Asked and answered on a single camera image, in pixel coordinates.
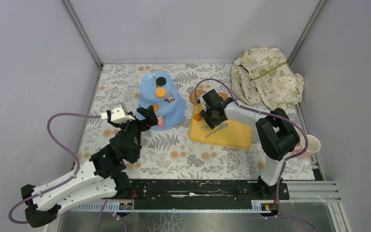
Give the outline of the pink cake slice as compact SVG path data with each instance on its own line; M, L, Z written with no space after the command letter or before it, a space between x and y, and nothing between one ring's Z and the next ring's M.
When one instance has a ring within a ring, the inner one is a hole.
M158 122L157 126L159 128L163 128L164 127L164 118L163 118L163 116L158 116L157 117L157 122Z

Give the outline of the orange flower cookie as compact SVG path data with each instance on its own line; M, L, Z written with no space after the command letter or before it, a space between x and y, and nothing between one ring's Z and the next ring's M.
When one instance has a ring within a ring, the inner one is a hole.
M154 109L155 112L159 110L159 105L158 104L153 104L152 106L153 106L153 109Z

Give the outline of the light blue tongs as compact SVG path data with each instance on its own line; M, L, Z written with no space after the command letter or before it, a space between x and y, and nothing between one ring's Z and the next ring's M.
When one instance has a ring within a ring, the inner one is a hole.
M216 126L214 129L212 129L212 131L207 134L204 139L208 139L210 137L212 137L214 134L220 132L221 130L225 129L228 127L228 123L221 123L220 125Z

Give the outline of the orange round cookie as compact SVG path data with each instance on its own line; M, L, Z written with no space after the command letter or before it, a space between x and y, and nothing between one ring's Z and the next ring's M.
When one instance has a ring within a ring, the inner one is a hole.
M201 121L201 120L202 120L202 116L201 116L200 114L194 114L194 115L193 115L193 119L194 119L195 121Z

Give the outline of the woven rattan coaster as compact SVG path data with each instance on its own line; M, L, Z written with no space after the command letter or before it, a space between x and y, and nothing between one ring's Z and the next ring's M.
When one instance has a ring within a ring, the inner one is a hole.
M224 92L218 92L218 95L223 99L223 100L226 100L229 98L228 94L224 93Z
M195 91L192 91L190 94L189 94L189 100L190 102L193 104L193 105L197 105L198 104L198 97L200 97L201 95L203 95L204 93L206 93L206 91L204 90L200 90L200 89L197 89Z

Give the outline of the orange waffle cookie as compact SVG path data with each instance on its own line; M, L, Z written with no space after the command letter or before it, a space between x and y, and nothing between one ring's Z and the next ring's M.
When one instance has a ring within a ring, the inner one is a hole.
M158 97L158 98L163 98L163 97L165 97L166 96L166 90L164 89L164 88L161 88L161 87L159 87L159 88L157 88L156 90L155 90L155 95L156 95L156 97Z

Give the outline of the star shaped cookie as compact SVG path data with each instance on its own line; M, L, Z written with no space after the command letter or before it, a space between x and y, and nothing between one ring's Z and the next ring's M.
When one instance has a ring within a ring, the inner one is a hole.
M171 103L172 101L175 100L175 97L173 94L170 94L169 96L167 96L164 101L166 101L167 103Z

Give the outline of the yellow serving tray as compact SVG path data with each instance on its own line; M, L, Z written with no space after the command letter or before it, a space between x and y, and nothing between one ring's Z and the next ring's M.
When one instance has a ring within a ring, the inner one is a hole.
M208 139L204 137L209 134L210 129L205 121L195 121L193 115L199 113L202 110L202 106L197 104L194 106L192 119L189 130L189 138L193 142L217 145L238 149L249 149L252 145L253 129L243 123L227 120L222 123L228 123L228 127L214 134Z

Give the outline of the blue three-tier cake stand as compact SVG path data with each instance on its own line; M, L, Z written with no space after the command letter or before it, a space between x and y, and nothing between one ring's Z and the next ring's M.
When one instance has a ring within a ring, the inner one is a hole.
M166 90L166 96L163 98L158 98L155 95L155 90L159 87L156 85L156 79L158 77L165 77L167 83L165 86L161 87ZM138 103L140 107L147 108L150 105L158 104L159 110L155 112L156 116L163 116L164 118L164 127L159 128L158 126L152 126L153 130L168 130L173 128L175 125L180 123L186 111L186 101L181 96L173 79L166 72L152 71L151 74L145 76L139 86L140 96L138 98ZM167 103L164 99L173 94L175 100L171 103Z

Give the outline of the black round cookie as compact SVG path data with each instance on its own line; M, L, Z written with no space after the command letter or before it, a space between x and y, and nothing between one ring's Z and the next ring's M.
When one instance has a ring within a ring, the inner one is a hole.
M167 80L166 80L165 77L158 77L156 79L156 85L157 85L157 87L163 87L163 86L166 85L166 83L167 83Z

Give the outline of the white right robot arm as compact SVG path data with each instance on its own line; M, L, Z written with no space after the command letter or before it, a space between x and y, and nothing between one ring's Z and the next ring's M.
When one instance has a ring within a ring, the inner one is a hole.
M291 121L281 108L260 111L239 104L233 98L223 99L214 89L197 97L197 102L202 105L199 114L211 129L226 120L256 128L266 154L265 168L259 176L263 182L258 185L257 191L264 199L274 196L284 162L300 142L300 136L304 135L303 128Z

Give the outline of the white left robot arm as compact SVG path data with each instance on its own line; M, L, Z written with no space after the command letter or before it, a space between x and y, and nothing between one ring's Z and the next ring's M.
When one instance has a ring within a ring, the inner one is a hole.
M158 124L153 106L137 108L138 119L118 104L98 116L118 132L109 143L89 160L76 162L75 170L40 186L21 188L25 209L25 223L38 228L54 221L58 215L87 202L116 197L123 199L132 191L130 179L124 170L140 158L141 133Z

